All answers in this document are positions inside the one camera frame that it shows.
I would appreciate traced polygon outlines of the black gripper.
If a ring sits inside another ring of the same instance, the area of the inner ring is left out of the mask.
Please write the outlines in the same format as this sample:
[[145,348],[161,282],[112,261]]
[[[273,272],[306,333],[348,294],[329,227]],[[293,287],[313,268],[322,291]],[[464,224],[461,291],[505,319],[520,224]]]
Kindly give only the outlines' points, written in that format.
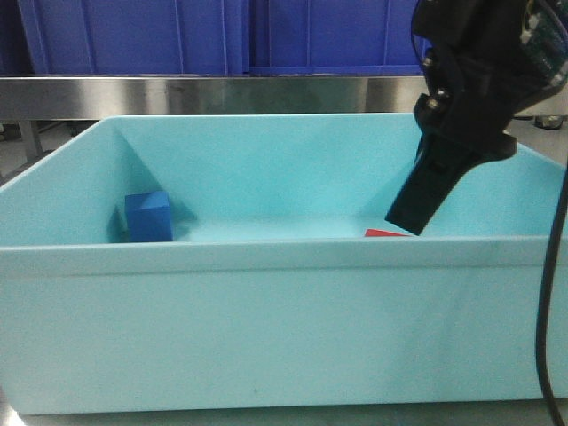
[[413,168],[385,220],[419,235],[461,178],[516,151],[513,116],[559,93],[520,41],[527,1],[420,1],[412,33],[427,40],[430,93],[414,110],[422,135]]

